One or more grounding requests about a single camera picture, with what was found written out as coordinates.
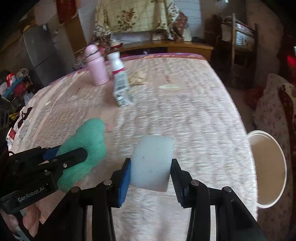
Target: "green towel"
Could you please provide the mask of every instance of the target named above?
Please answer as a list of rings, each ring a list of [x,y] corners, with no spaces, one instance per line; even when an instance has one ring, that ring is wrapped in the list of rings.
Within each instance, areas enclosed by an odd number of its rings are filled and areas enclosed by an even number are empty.
[[[105,158],[107,150],[104,132],[105,125],[102,120],[89,119],[77,129],[74,136],[61,145],[57,156],[82,147],[87,151],[87,158],[84,162],[63,171],[57,182],[59,190],[68,192],[74,183],[89,174],[91,169]]]

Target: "tablecloth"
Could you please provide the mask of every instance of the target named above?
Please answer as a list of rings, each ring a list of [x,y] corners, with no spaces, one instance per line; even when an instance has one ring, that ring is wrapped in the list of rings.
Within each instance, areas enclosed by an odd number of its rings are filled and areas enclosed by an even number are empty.
[[[102,117],[113,125],[112,132],[106,134],[107,156],[77,183],[83,189],[96,186],[120,169],[144,135],[171,136],[175,139],[174,157],[183,170],[208,187],[232,187],[257,218],[256,173],[246,131],[209,63],[195,54],[152,54],[123,60],[128,72],[142,71],[148,79],[147,84],[131,88],[135,104],[117,107],[111,81],[94,87],[88,70],[79,70],[30,100],[27,107],[33,110],[27,133],[20,139],[20,130],[17,132],[12,150],[62,144],[85,120]],[[159,83],[166,81],[179,82],[180,88],[162,88]],[[63,196],[57,191],[38,202],[45,219]],[[112,213],[117,240],[186,239],[190,210],[177,202],[171,180],[167,192],[130,186],[125,203]],[[211,240],[216,239],[215,226],[212,208]],[[90,224],[87,232],[91,240]]]

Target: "pink bottle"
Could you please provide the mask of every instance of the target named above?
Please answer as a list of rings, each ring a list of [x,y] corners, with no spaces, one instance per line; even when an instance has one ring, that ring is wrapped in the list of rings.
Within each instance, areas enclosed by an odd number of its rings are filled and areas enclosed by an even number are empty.
[[[96,45],[89,45],[85,49],[87,68],[93,79],[94,85],[99,86],[109,81],[109,76],[105,66],[104,57]]]

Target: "beige bin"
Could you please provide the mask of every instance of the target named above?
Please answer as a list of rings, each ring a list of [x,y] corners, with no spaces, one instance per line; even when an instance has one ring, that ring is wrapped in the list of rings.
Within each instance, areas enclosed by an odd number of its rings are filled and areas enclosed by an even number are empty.
[[[287,164],[277,141],[264,131],[248,134],[256,166],[258,207],[269,208],[276,204],[285,189]]]

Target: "screw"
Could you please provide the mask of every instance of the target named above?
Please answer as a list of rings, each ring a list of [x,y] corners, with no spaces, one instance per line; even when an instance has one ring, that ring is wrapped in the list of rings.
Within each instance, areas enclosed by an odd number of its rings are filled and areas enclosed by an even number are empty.
[[[198,180],[192,180],[190,182],[193,186],[198,186],[200,184],[200,182]]]
[[[105,186],[110,186],[112,184],[112,181],[110,179],[106,179],[103,183]]]
[[[77,193],[80,190],[79,187],[72,187],[71,188],[71,193]]]
[[[224,187],[224,191],[226,191],[226,192],[231,192],[231,191],[232,191],[232,189],[231,189],[231,187],[229,187],[229,186],[226,186],[226,187]]]

